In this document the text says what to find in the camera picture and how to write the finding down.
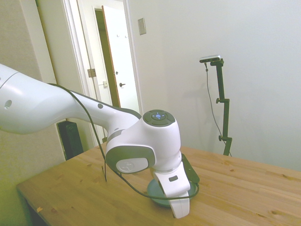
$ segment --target robot logo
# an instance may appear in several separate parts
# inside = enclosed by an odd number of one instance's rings
[[[134,169],[134,164],[130,161],[120,161],[118,162],[118,166],[120,171],[123,171],[123,172],[130,172]]]

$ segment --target door hinge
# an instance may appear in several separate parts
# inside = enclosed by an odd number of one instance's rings
[[[95,69],[88,69],[89,78],[96,77]]]

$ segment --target open door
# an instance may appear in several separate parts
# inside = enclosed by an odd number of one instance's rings
[[[120,106],[139,112],[125,14],[122,10],[108,6],[102,6],[102,10],[110,49],[111,67],[115,76],[115,79],[111,80],[116,81]]]

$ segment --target black speaker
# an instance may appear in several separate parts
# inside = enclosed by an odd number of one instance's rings
[[[57,124],[66,153],[66,160],[84,152],[75,122],[63,121]]]

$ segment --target light switch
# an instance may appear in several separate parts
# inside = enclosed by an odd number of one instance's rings
[[[138,20],[138,26],[140,35],[146,34],[144,18]]]

